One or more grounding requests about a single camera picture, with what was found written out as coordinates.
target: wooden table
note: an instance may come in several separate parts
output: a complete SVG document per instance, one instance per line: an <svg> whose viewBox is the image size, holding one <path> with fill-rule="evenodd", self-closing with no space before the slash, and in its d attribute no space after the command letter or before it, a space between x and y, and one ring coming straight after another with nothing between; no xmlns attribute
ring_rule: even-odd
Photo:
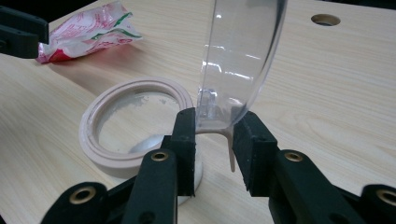
<svg viewBox="0 0 396 224"><path fill-rule="evenodd" d="M81 10L110 2L100 0ZM176 80L196 102L212 1L122 1L143 40L64 63L0 55L0 214L39 223L69 187L109 189L122 180L96 168L78 126L101 92L135 77ZM335 26L311 21L340 18ZM67 17L51 24L51 29ZM308 155L334 185L396 186L396 11L311 0L290 1L276 56L251 108L280 148ZM230 172L226 141L198 138L204 177L179 207L179 223L271 223L268 200L251 198Z"/></svg>

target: transparent plastic container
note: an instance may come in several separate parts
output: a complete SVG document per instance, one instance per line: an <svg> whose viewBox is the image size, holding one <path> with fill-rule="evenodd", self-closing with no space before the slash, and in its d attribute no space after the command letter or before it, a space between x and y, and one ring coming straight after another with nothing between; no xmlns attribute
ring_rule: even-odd
<svg viewBox="0 0 396 224"><path fill-rule="evenodd" d="M198 92L198 133L229 138L229 130L248 112L274 58L286 4L287 0L215 1Z"/></svg>

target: red and white packaging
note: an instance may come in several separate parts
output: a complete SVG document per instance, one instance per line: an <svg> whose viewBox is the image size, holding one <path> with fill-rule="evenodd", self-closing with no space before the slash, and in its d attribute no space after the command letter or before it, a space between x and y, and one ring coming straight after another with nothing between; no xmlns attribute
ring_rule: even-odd
<svg viewBox="0 0 396 224"><path fill-rule="evenodd" d="M36 60L66 61L141 39L131 17L120 1L79 12L49 33L48 45L39 44Z"/></svg>

